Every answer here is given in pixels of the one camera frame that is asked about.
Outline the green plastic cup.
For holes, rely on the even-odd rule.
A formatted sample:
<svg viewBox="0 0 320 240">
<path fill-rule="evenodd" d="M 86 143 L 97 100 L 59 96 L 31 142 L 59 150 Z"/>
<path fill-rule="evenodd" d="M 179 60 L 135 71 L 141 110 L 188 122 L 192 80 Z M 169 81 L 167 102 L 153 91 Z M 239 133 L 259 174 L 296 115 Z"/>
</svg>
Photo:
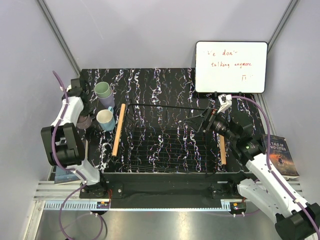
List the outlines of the green plastic cup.
<svg viewBox="0 0 320 240">
<path fill-rule="evenodd" d="M 112 93 L 112 89 L 107 82 L 99 82 L 95 85 L 94 92 L 99 98 L 107 98 Z"/>
</svg>

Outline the mauve ceramic mug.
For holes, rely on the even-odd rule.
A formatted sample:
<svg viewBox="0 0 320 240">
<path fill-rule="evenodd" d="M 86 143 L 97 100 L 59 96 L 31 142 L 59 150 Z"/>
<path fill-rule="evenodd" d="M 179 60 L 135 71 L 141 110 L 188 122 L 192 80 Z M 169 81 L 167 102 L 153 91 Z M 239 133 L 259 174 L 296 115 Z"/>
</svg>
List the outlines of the mauve ceramic mug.
<svg viewBox="0 0 320 240">
<path fill-rule="evenodd" d="M 76 127 L 78 129 L 85 130 L 85 129 L 89 128 L 91 125 L 92 125 L 92 118 L 90 115 L 87 115 L 87 116 L 80 115 L 78 117 L 78 120 L 76 123 Z"/>
</svg>

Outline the light blue ceramic mug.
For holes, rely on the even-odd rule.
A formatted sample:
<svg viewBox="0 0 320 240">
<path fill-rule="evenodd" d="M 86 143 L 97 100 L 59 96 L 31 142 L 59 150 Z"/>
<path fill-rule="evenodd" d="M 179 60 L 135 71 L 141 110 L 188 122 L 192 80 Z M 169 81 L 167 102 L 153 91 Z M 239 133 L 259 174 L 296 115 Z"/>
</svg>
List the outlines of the light blue ceramic mug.
<svg viewBox="0 0 320 240">
<path fill-rule="evenodd" d="M 109 106 L 107 109 L 100 110 L 96 115 L 96 120 L 104 131 L 113 131 L 116 125 L 114 108 Z"/>
</svg>

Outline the lavender plastic cup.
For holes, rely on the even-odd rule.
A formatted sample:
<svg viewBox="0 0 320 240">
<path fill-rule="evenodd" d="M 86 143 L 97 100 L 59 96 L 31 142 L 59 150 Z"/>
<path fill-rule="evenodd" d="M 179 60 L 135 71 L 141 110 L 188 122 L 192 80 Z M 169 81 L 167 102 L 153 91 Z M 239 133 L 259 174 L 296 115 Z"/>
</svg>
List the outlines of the lavender plastic cup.
<svg viewBox="0 0 320 240">
<path fill-rule="evenodd" d="M 98 97 L 98 99 L 106 109 L 108 109 L 109 107 L 115 107 L 115 99 L 112 92 L 108 97 Z"/>
</svg>

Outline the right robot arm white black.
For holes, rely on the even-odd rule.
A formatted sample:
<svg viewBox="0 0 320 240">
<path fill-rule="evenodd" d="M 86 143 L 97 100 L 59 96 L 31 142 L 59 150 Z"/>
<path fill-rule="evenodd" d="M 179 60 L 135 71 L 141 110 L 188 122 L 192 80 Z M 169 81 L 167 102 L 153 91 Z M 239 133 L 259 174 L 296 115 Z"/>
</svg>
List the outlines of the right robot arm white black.
<svg viewBox="0 0 320 240">
<path fill-rule="evenodd" d="M 228 195 L 250 200 L 273 222 L 283 240 L 315 240 L 320 238 L 320 206 L 310 204 L 284 179 L 271 164 L 262 141 L 250 133 L 251 124 L 241 125 L 234 118 L 227 120 L 216 109 L 208 107 L 184 122 L 195 132 L 215 132 L 230 142 L 236 159 L 262 183 L 239 173 L 238 180 L 227 185 Z"/>
</svg>

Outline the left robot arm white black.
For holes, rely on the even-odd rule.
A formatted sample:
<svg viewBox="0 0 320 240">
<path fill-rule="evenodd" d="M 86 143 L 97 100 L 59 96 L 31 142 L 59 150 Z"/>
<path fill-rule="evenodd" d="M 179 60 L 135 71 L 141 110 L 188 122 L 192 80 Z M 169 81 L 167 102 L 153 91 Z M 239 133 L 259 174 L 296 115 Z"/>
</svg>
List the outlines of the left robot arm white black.
<svg viewBox="0 0 320 240">
<path fill-rule="evenodd" d="M 89 163 L 85 144 L 77 130 L 79 118 L 90 119 L 92 115 L 87 95 L 89 84 L 75 78 L 71 80 L 70 88 L 66 89 L 60 77 L 56 73 L 54 75 L 62 88 L 63 96 L 57 118 L 40 131 L 48 162 L 77 176 L 85 192 L 103 198 L 108 193 L 108 186 L 103 182 L 100 171 Z"/>
</svg>

